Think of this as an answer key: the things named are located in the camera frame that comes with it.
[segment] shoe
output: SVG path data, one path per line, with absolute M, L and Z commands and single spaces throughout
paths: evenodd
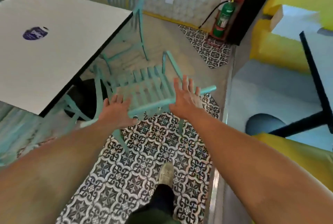
M 165 184 L 173 187 L 173 164 L 164 163 L 159 172 L 159 184 Z

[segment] green fire extinguisher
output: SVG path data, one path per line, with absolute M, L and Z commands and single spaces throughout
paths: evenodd
M 223 36 L 228 21 L 235 11 L 235 5 L 233 0 L 225 3 L 222 7 L 219 17 L 216 20 L 216 24 L 213 29 L 213 35 L 220 38 Z

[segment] fire extinguisher hose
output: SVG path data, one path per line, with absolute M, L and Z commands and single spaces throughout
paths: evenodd
M 208 17 L 205 19 L 205 21 L 200 25 L 199 29 L 203 26 L 203 24 L 206 23 L 206 21 L 209 19 L 209 17 L 212 15 L 212 13 L 213 13 L 213 12 L 214 12 L 214 11 L 220 6 L 220 5 L 222 5 L 222 4 L 224 4 L 224 3 L 228 3 L 228 2 L 229 2 L 229 0 L 226 0 L 226 1 L 223 1 L 223 2 L 219 3 L 219 4 L 214 8 L 214 10 L 210 12 L 210 14 L 209 14 Z

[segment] purple sticker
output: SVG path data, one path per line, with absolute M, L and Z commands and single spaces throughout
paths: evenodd
M 34 41 L 45 37 L 47 34 L 48 34 L 48 28 L 33 27 L 24 32 L 23 38 L 28 41 Z

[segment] table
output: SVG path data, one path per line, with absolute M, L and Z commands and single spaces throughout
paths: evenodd
M 270 134 L 288 137 L 322 125 L 333 134 L 333 37 L 302 32 L 300 38 L 323 110 Z
M 44 117 L 130 20 L 89 0 L 0 2 L 0 100 Z

